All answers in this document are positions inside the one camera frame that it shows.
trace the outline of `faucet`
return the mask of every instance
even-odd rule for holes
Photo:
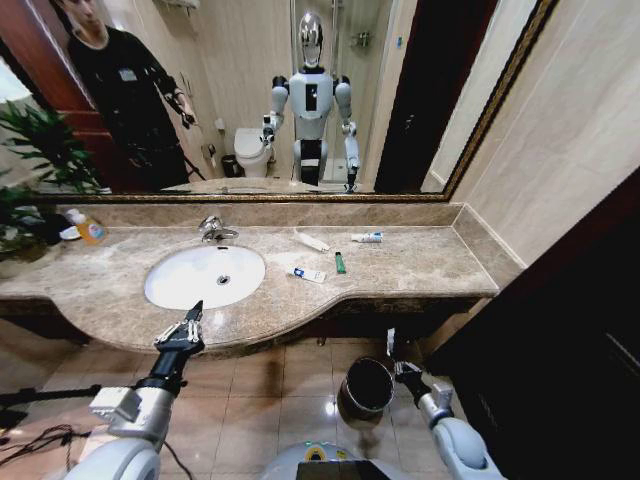
[[[222,220],[213,215],[208,216],[200,223],[198,231],[203,234],[203,242],[210,242],[212,240],[219,242],[220,240],[236,238],[238,236],[238,232],[224,228]]]

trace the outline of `mirror frame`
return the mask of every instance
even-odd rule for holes
[[[525,27],[505,64],[480,117],[465,144],[453,172],[441,193],[260,193],[260,194],[208,194],[208,193],[134,193],[134,194],[40,194],[38,203],[261,203],[261,202],[316,202],[316,203],[429,203],[448,202],[460,185],[464,173],[475,157],[493,120],[506,100],[511,87],[520,74],[531,50],[559,0],[537,0]]]

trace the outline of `marble countertop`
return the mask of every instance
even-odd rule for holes
[[[219,245],[253,249],[266,275],[249,297],[205,310],[207,350],[228,350],[273,339],[349,298],[490,297],[498,287],[452,227],[298,227],[331,246],[317,252],[294,240],[292,227],[236,227]],[[350,241],[351,233],[383,231],[382,244]],[[201,245],[193,228],[112,228],[99,246],[65,244],[53,263],[0,281],[4,298],[50,298],[87,335],[107,344],[155,351],[153,338],[184,312],[151,304],[143,285],[149,270],[176,251]],[[338,275],[334,252],[346,275]],[[286,274],[292,266],[327,272],[323,284]]]

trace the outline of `black trash can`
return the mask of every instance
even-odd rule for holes
[[[236,160],[235,155],[224,155],[222,157],[222,169],[225,177],[234,178],[242,176],[242,167]]]
[[[345,413],[367,420],[382,413],[393,399],[393,377],[378,360],[362,357],[349,368],[340,386]]]

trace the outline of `man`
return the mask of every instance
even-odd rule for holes
[[[175,80],[138,38],[105,25],[95,0],[55,2],[72,25],[71,60],[115,142],[153,190],[188,183],[184,152],[158,94],[193,123]]]

